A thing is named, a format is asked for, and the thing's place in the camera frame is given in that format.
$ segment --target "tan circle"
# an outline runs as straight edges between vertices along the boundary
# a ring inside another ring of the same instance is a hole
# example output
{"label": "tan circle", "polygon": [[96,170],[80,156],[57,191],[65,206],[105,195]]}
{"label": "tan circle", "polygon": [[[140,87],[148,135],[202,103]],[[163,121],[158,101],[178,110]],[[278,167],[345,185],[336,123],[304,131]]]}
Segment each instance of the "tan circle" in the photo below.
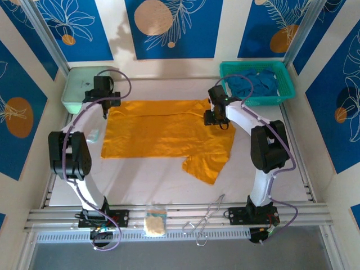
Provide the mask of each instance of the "tan circle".
{"label": "tan circle", "polygon": [[9,0],[9,1],[10,1],[11,3],[17,5],[17,6],[20,6],[20,5],[21,5],[20,0]]}
{"label": "tan circle", "polygon": [[343,124],[343,122],[345,122],[346,119],[347,119],[346,109],[344,109],[343,107],[337,108],[335,111],[335,120],[338,123]]}
{"label": "tan circle", "polygon": [[270,49],[273,52],[286,52],[289,48],[291,41],[293,40],[296,31],[298,31],[298,25],[289,25],[287,28],[281,29],[272,36],[270,41]]}
{"label": "tan circle", "polygon": [[62,42],[66,45],[72,46],[76,43],[75,38],[72,35],[65,34],[61,37]]}
{"label": "tan circle", "polygon": [[170,9],[159,0],[145,0],[135,10],[135,24],[146,35],[161,35],[173,25]]}
{"label": "tan circle", "polygon": [[13,97],[7,102],[7,105],[16,112],[24,111],[17,116],[16,114],[6,117],[6,127],[17,138],[26,138],[33,128],[34,115],[30,103],[22,97]]}
{"label": "tan circle", "polygon": [[255,4],[261,6],[265,4],[268,0],[254,0]]}
{"label": "tan circle", "polygon": [[174,48],[174,47],[175,47],[175,43],[172,42],[172,41],[170,41],[170,42],[168,43],[168,47],[169,47],[169,48]]}

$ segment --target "gray floor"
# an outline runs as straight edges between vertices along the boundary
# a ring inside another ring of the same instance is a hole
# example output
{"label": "gray floor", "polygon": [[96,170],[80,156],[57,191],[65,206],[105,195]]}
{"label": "gray floor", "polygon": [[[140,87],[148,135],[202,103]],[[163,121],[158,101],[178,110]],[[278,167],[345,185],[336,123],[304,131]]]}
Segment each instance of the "gray floor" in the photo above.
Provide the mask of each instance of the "gray floor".
{"label": "gray floor", "polygon": [[263,246],[248,240],[124,242],[114,251],[90,244],[38,244],[30,269],[331,269],[318,227],[291,227]]}

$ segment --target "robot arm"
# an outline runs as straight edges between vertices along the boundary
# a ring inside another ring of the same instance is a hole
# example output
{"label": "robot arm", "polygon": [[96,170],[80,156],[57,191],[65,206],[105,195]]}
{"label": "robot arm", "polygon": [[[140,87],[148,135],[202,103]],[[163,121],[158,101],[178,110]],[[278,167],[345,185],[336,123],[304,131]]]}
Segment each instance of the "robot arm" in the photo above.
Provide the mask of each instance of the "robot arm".
{"label": "robot arm", "polygon": [[[223,127],[233,121],[251,137],[250,156],[256,168],[254,187],[247,198],[245,208],[229,209],[229,215],[233,216],[230,218],[230,223],[236,225],[270,223],[272,227],[278,225],[280,220],[274,218],[278,214],[269,198],[269,189],[273,174],[284,167],[290,157],[264,123],[271,126],[289,147],[283,122],[261,117],[246,107],[239,98],[228,97],[221,85],[211,88],[208,92],[211,110],[207,110],[204,114],[205,125],[219,124]],[[251,241],[266,239],[270,231],[270,229],[264,231],[262,235],[256,234],[256,239],[252,236]]]}
{"label": "robot arm", "polygon": [[75,215],[79,218],[79,228],[100,228],[104,224],[110,224],[106,226],[107,228],[114,228],[113,224],[91,205],[115,219],[118,226],[127,227],[128,224],[129,211],[110,210],[106,197],[99,191],[91,176],[92,161],[88,142],[97,139],[98,127],[106,119],[108,109],[112,106],[120,106],[120,100],[103,100],[90,108],[88,105],[104,97],[120,97],[120,92],[113,93],[112,81],[109,76],[94,77],[94,89],[85,93],[85,100],[80,110],[80,114],[84,113],[84,115],[76,123],[73,119],[62,131],[51,132],[48,136],[51,170],[63,179],[62,146],[66,132],[72,128],[66,144],[65,171],[67,183],[82,203],[82,212]]}
{"label": "robot arm", "polygon": [[[94,78],[94,90],[86,94],[84,105],[82,107],[87,110],[86,114],[80,118],[77,123],[71,122],[60,132],[52,132],[49,135],[49,153],[50,165],[54,173],[60,178],[62,175],[62,145],[64,143],[65,133],[70,127],[73,127],[71,136],[67,142],[66,152],[66,176],[68,184],[75,191],[76,195],[82,202],[83,210],[77,216],[79,218],[79,228],[94,227],[94,224],[104,224],[107,219],[101,214],[94,211],[87,202],[100,209],[108,216],[117,217],[117,223],[121,227],[126,227],[128,223],[127,210],[110,210],[104,195],[98,190],[94,180],[91,177],[91,156],[89,153],[87,139],[91,141],[89,136],[96,132],[97,127],[103,118],[106,118],[107,110],[112,106],[120,106],[120,102],[113,103],[112,101],[101,102],[86,109],[88,104],[103,97],[113,97],[120,95],[120,93],[112,93],[110,90],[110,79],[108,83],[104,83],[106,77],[99,79],[96,83]],[[251,195],[247,198],[247,205],[244,209],[233,209],[234,215],[241,216],[240,221],[236,223],[235,219],[230,219],[231,224],[268,224],[268,215],[277,215],[277,209],[268,197],[268,190],[272,174],[285,165],[289,156],[285,149],[281,146],[275,136],[272,136],[270,130],[260,123],[259,118],[249,115],[244,110],[244,105],[239,99],[228,97],[221,86],[216,86],[209,91],[210,102],[212,109],[204,114],[205,125],[210,124],[227,124],[230,121],[237,123],[251,136],[251,160],[256,167],[256,175],[254,188]],[[269,121],[261,118],[279,134],[281,139],[288,145],[284,124],[281,121]],[[276,226],[279,223],[278,218],[271,220],[272,225]]]}

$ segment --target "yellow shirt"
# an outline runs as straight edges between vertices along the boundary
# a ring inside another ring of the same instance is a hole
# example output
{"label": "yellow shirt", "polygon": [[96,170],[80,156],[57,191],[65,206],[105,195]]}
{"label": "yellow shirt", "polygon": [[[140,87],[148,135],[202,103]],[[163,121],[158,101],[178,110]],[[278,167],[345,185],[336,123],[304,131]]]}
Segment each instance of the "yellow shirt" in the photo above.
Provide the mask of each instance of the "yellow shirt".
{"label": "yellow shirt", "polygon": [[213,185],[230,158],[235,128],[205,126],[209,109],[207,100],[122,102],[110,109],[101,156],[186,157],[182,168]]}

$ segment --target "blue cloth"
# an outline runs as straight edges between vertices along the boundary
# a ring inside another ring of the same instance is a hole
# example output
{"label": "blue cloth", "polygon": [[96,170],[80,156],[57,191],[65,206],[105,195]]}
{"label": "blue cloth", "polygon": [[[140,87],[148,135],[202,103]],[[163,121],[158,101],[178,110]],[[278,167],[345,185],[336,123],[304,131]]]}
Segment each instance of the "blue cloth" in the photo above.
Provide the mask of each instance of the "blue cloth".
{"label": "blue cloth", "polygon": [[[247,69],[234,74],[240,74],[251,80],[254,85],[252,97],[278,96],[278,83],[274,77],[274,71],[268,67],[257,74],[255,69]],[[231,90],[231,95],[246,97],[251,91],[250,83],[244,78],[233,76],[225,79]]]}

